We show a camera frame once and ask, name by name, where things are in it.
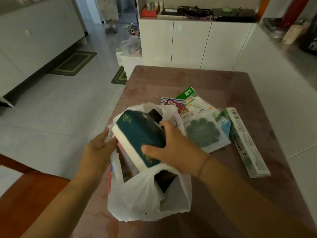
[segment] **shoe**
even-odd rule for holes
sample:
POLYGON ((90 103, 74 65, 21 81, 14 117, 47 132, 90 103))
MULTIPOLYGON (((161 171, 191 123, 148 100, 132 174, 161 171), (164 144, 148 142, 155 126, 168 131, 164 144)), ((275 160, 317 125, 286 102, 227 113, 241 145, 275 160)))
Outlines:
POLYGON ((112 33, 112 27, 106 28, 105 33, 106 34, 112 33))

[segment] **leg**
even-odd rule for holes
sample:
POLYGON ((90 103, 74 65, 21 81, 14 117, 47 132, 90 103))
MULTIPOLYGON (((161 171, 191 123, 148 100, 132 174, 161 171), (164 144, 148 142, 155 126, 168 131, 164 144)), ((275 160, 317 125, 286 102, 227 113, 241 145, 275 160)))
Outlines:
POLYGON ((112 20, 112 27, 113 27, 113 33, 117 33, 118 29, 117 29, 117 26, 116 26, 116 20, 112 20))
POLYGON ((105 30, 106 34, 109 34, 113 31, 112 27, 110 26, 110 23, 111 23, 111 20, 106 21, 106 30, 105 30))

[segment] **floor mat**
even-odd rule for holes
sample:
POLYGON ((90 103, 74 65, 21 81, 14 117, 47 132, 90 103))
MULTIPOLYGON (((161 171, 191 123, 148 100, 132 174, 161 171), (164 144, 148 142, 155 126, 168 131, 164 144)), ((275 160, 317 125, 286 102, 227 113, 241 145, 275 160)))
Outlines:
POLYGON ((117 74, 112 79, 111 83, 125 85, 127 82, 128 82, 128 79, 126 78, 124 68, 120 67, 117 74))
POLYGON ((94 52, 75 51, 48 73, 75 76, 96 55, 94 52))

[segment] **table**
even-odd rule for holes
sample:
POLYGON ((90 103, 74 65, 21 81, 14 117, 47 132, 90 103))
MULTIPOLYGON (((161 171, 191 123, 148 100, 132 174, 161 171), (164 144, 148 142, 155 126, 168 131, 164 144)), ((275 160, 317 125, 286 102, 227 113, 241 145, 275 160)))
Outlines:
MULTIPOLYGON (((249 178, 232 139, 231 144, 212 152, 212 156, 280 209, 296 216, 308 228, 316 231, 247 73, 136 66, 108 125, 130 106, 147 102, 160 104, 161 97, 176 97, 189 86, 215 107, 237 109, 271 177, 249 178)), ((192 178, 192 190, 190 212, 178 213, 156 222, 133 221, 129 222, 129 226, 119 222, 118 237, 244 237, 228 220, 204 184, 192 178)))

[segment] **person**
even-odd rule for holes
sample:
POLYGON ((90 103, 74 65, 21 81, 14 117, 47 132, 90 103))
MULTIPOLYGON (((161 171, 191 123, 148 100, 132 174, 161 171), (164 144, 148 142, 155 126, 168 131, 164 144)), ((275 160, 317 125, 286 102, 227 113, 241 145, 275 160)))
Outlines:
MULTIPOLYGON (((168 121, 161 122, 166 146, 142 146, 148 156, 200 179, 227 217, 246 237, 317 237, 292 215, 283 212, 230 171, 224 164, 197 147, 168 121)), ((73 180, 52 200, 23 234, 29 237, 69 237, 90 197, 101 182, 116 138, 104 143, 108 130, 86 146, 73 180)))
POLYGON ((105 33, 117 33, 116 20, 119 19, 119 13, 116 0, 97 0, 100 11, 106 20, 105 33))

